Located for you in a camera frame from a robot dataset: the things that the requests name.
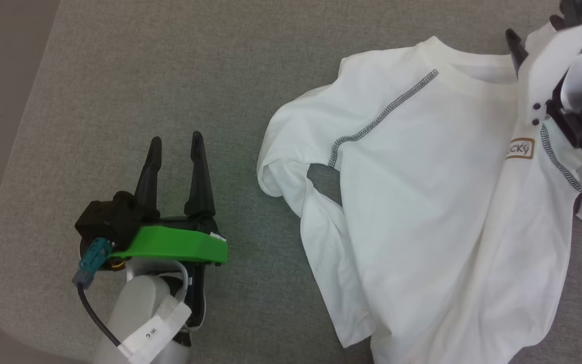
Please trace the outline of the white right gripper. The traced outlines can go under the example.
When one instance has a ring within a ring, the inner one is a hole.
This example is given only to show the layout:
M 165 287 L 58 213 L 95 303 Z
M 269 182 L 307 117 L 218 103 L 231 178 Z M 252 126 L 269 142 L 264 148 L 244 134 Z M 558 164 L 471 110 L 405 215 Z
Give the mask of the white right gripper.
M 504 37 L 519 77 L 519 124 L 550 118 L 559 127 L 582 127 L 582 24 L 539 35 L 529 52 L 513 28 Z

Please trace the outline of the white t-shirt with grey stitching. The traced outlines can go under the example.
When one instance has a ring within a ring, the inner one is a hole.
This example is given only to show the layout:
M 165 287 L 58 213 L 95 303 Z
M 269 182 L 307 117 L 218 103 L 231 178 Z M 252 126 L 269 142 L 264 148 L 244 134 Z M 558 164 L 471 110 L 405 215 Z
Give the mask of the white t-shirt with grey stitching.
M 573 149 L 518 117 L 510 55 L 430 37 L 342 59 L 277 110 L 257 181 L 300 218 L 340 344 L 375 364 L 509 364 L 540 343 L 568 270 Z

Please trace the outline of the white paper label tag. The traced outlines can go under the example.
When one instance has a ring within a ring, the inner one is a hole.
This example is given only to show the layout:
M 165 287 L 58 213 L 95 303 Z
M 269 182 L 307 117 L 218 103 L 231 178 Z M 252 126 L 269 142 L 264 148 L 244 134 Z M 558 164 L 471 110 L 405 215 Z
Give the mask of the white paper label tag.
M 191 309 L 175 297 L 165 297 L 147 323 L 119 346 L 130 364 L 150 364 L 175 337 L 191 315 Z

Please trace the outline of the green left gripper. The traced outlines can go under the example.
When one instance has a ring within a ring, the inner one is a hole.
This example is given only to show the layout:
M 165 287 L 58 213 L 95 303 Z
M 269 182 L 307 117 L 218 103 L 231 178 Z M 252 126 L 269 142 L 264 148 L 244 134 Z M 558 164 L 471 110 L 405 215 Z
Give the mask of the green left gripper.
M 214 217 L 212 182 L 200 131 L 192 133 L 191 160 L 191 187 L 184 213 L 189 217 Z M 161 164 L 162 139 L 155 136 L 134 193 L 139 205 L 150 210 L 157 210 Z M 213 222 L 201 231 L 183 230 L 179 226 L 141 226 L 132 244 L 124 251 L 114 251 L 110 260 L 125 263 L 129 280 L 138 275 L 154 275 L 168 284 L 170 295 L 191 309 L 182 331 L 195 332 L 203 325 L 206 314 L 206 268 L 228 262 L 228 243 L 217 233 Z

